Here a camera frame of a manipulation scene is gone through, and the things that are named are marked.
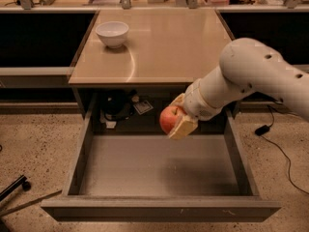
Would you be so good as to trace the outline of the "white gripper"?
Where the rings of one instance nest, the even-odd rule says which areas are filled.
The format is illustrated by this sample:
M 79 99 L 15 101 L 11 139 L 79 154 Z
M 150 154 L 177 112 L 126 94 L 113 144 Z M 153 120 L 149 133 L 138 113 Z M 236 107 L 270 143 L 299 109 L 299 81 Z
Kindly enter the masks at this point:
M 174 140 L 183 139 L 195 131 L 198 127 L 198 120 L 208 121 L 221 112 L 221 108 L 214 108 L 204 100 L 200 92 L 199 79 L 189 85 L 185 93 L 174 98 L 170 105 L 183 107 L 187 114 L 180 116 L 168 133 L 168 137 Z

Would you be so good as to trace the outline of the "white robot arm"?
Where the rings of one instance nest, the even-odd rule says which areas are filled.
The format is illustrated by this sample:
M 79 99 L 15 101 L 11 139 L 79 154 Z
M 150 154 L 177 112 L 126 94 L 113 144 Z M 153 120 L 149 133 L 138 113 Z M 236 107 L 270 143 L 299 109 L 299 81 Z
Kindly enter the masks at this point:
M 241 38 L 222 50 L 219 65 L 196 79 L 164 110 L 159 123 L 171 139 L 182 139 L 222 108 L 255 92 L 266 94 L 309 119 L 309 74 L 253 39 Z

